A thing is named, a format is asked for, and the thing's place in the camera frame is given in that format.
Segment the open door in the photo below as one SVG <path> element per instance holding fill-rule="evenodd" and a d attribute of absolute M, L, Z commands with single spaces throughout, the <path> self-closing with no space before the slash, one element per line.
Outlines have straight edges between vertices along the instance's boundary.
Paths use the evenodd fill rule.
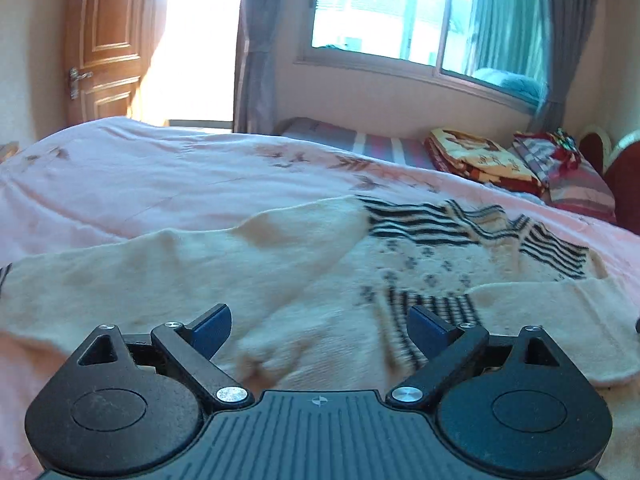
<path fill-rule="evenodd" d="M 163 27 L 162 0 L 68 0 L 68 120 L 142 120 L 140 84 Z"/>

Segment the crosshair logo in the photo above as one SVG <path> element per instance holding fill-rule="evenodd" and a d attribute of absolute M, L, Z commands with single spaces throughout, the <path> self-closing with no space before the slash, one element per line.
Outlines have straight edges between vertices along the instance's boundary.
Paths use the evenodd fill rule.
<path fill-rule="evenodd" d="M 318 395 L 317 397 L 314 397 L 313 399 L 311 399 L 311 402 L 314 403 L 316 406 L 322 406 L 323 404 L 328 403 L 329 400 L 326 397 Z"/>

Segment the window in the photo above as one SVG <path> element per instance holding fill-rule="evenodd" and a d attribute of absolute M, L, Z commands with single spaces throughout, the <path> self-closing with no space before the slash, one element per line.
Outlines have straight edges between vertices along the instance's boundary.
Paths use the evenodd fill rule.
<path fill-rule="evenodd" d="M 310 2 L 303 62 L 431 80 L 527 110 L 540 100 L 540 0 Z"/>

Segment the door handle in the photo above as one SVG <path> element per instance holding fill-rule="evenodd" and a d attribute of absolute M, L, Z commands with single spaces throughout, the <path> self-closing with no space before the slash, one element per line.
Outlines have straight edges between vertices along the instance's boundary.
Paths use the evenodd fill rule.
<path fill-rule="evenodd" d="M 69 70 L 69 88 L 72 101 L 78 99 L 78 96 L 80 95 L 80 87 L 78 82 L 82 81 L 82 79 L 89 79 L 93 76 L 93 72 L 85 72 L 81 74 L 76 67 L 73 67 L 71 70 Z"/>

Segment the window frame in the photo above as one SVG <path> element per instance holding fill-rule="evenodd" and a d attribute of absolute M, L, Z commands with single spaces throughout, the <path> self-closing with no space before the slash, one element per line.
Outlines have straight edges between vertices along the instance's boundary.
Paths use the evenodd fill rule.
<path fill-rule="evenodd" d="M 431 66 L 407 59 L 377 56 L 375 54 L 365 54 L 363 52 L 353 52 L 349 50 L 312 47 L 314 22 L 316 18 L 316 0 L 308 0 L 303 10 L 302 33 L 300 34 L 302 40 L 300 42 L 296 63 L 344 68 L 348 70 L 362 70 L 364 72 L 414 79 L 465 92 L 514 108 L 526 114 L 534 114 L 538 107 L 537 102 L 508 92 L 491 83 L 480 82 L 480 80 L 464 74 L 455 72 L 447 73 L 448 71 L 442 68 L 447 35 L 449 33 L 451 2 L 452 0 L 445 0 L 436 65 Z"/>

